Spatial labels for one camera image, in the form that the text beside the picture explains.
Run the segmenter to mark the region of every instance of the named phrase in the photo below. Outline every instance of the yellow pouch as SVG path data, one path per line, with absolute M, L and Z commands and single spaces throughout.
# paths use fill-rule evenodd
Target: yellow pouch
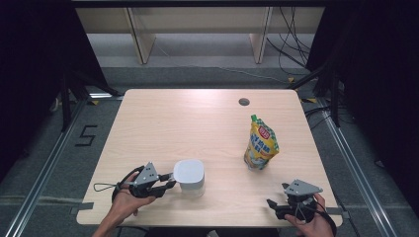
M 244 161 L 249 169 L 262 170 L 268 162 L 280 152 L 277 137 L 263 121 L 252 116 L 250 139 L 244 152 Z

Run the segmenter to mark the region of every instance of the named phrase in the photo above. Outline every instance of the wooden table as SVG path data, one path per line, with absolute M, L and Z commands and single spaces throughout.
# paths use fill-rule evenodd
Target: wooden table
M 250 105 L 241 106 L 242 98 Z M 274 130 L 280 145 L 263 171 L 249 171 L 243 162 L 251 115 Z M 294 179 L 321 187 L 326 205 L 337 206 L 295 91 L 146 89 L 126 92 L 84 197 L 93 209 L 80 210 L 77 221 L 97 225 L 111 206 L 112 190 L 96 193 L 95 183 L 115 184 L 149 161 L 167 174 L 191 158 L 205 164 L 205 194 L 184 197 L 176 185 L 124 225 L 288 226 L 266 199 L 286 204 L 281 183 Z M 341 225 L 340 215 L 332 218 Z

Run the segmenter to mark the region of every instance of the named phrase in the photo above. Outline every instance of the human hand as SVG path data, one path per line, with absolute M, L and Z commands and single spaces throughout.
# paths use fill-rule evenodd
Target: human hand
M 317 210 L 325 211 L 322 206 L 326 206 L 325 199 L 320 194 L 314 194 L 317 200 Z M 293 226 L 298 228 L 296 232 L 297 236 L 305 237 L 333 237 L 332 227 L 330 224 L 318 213 L 314 214 L 314 218 L 308 222 L 303 223 L 301 220 L 293 215 L 286 214 L 286 220 L 289 221 Z
M 127 181 L 132 181 L 137 173 L 129 176 Z M 102 220 L 99 228 L 93 234 L 94 237 L 111 236 L 113 230 L 122 224 L 130 215 L 137 216 L 138 209 L 144 205 L 148 205 L 156 200 L 156 197 L 137 198 L 134 197 L 127 185 L 123 185 L 122 189 L 117 193 L 112 203 L 111 209 Z

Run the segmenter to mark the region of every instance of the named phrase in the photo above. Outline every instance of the metal rail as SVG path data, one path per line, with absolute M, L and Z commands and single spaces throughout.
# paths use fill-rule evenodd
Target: metal rail
M 49 177 L 59 160 L 61 152 L 64 149 L 68 137 L 73 130 L 74 124 L 85 105 L 86 101 L 79 101 L 77 103 L 73 111 L 73 119 L 71 120 L 71 123 L 69 124 L 68 128 L 59 135 L 57 141 L 55 142 L 55 145 L 52 148 L 52 151 L 49 154 L 45 164 L 43 165 L 42 170 L 34 183 L 34 186 L 26 196 L 16 216 L 13 218 L 6 233 L 7 237 L 18 237 L 22 235 L 32 213 L 34 212 L 35 207 L 37 206 L 43 189 L 46 186 Z
M 319 107 L 326 107 L 327 103 L 323 98 L 318 98 Z M 357 158 L 351 150 L 348 142 L 345 139 L 345 136 L 342 133 L 342 130 L 339 127 L 336 127 L 333 120 L 330 118 L 329 112 L 323 112 L 323 115 L 326 119 L 327 125 L 335 139 L 337 145 L 339 146 L 340 151 L 345 159 L 346 164 L 348 165 L 349 170 L 354 178 L 355 183 L 358 186 L 358 189 L 363 196 L 367 207 L 369 208 L 371 215 L 373 216 L 374 221 L 376 222 L 377 228 L 382 236 L 394 237 L 398 236 L 395 228 L 391 224 L 391 221 L 388 217 L 387 212 L 382 207 L 381 202 L 379 201 L 375 191 L 370 185 L 366 175 L 364 174 L 361 166 L 359 165 Z

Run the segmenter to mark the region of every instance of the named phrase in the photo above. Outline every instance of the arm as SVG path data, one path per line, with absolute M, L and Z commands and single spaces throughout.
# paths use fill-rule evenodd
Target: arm
M 132 196 L 126 189 L 120 190 L 112 203 L 111 209 L 102 220 L 93 237 L 110 237 L 114 229 L 122 224 L 127 217 L 131 214 L 137 216 L 140 207 L 155 200 L 156 197 L 137 198 Z

